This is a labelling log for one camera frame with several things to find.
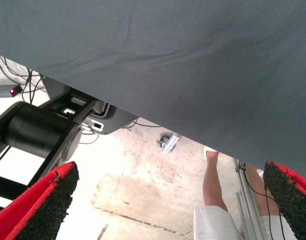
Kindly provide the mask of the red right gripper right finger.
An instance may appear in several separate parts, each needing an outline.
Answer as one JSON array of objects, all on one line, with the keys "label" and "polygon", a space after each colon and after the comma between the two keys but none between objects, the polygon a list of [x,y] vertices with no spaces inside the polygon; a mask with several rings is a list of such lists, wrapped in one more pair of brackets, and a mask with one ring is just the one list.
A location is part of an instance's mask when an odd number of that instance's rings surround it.
[{"label": "red right gripper right finger", "polygon": [[295,237],[306,240],[306,178],[287,166],[267,161],[263,179]]}]

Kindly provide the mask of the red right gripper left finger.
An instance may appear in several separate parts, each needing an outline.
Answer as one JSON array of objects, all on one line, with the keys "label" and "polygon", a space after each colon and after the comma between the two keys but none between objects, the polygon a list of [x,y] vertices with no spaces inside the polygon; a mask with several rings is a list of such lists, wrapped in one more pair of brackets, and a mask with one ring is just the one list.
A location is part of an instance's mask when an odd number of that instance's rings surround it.
[{"label": "red right gripper left finger", "polygon": [[0,211],[0,240],[54,240],[79,180],[74,161],[51,170]]}]

